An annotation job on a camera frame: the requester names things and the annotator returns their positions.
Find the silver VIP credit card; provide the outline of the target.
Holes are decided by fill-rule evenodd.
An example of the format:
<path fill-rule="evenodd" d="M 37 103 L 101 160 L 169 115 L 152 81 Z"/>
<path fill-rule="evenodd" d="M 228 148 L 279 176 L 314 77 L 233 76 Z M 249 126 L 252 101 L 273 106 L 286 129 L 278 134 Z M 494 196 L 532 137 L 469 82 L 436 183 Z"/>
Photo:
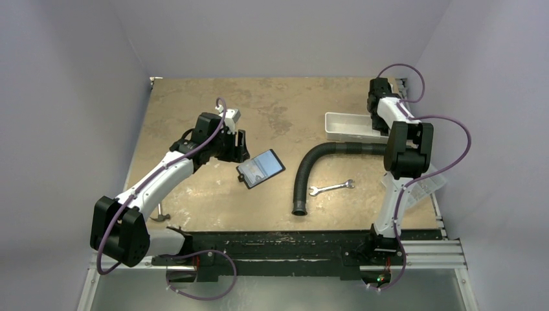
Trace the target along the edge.
<path fill-rule="evenodd" d="M 267 177 L 261 164 L 255 161 L 246 162 L 243 166 L 245 176 L 252 182 L 257 183 Z"/>

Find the black leather card holder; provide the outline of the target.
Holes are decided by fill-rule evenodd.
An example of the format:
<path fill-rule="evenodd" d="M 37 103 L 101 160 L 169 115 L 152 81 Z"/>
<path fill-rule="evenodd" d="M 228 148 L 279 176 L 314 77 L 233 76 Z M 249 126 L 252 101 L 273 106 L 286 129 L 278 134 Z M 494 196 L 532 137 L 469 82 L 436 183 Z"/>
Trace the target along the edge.
<path fill-rule="evenodd" d="M 238 181 L 248 189 L 256 187 L 285 169 L 286 167 L 273 149 L 266 150 L 236 167 Z"/>

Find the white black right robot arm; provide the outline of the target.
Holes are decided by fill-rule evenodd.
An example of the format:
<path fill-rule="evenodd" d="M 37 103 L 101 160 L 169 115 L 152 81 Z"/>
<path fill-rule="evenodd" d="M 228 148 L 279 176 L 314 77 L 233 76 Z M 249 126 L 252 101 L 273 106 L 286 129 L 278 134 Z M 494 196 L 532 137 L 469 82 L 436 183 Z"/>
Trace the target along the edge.
<path fill-rule="evenodd" d="M 389 178 L 381 211 L 371 226 L 369 242 L 363 247 L 365 259 L 373 264 L 400 250 L 405 211 L 401 204 L 411 192 L 410 182 L 426 173 L 431 163 L 434 126 L 414 120 L 400 101 L 387 78 L 370 81 L 367 110 L 372 129 L 388 137 L 383 164 Z"/>

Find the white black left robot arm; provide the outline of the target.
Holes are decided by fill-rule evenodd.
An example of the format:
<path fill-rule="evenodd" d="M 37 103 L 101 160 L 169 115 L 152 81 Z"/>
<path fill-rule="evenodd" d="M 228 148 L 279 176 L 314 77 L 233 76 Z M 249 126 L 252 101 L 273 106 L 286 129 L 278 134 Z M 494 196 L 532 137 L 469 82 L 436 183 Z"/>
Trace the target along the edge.
<path fill-rule="evenodd" d="M 136 185 L 94 206 L 90 246 L 118 264 L 136 266 L 144 257 L 168 255 L 178 265 L 191 261 L 193 247 L 182 229 L 149 230 L 147 219 L 165 197 L 211 158 L 242 163 L 250 158 L 238 109 L 202 113 L 196 125 L 169 148 L 159 164 Z"/>

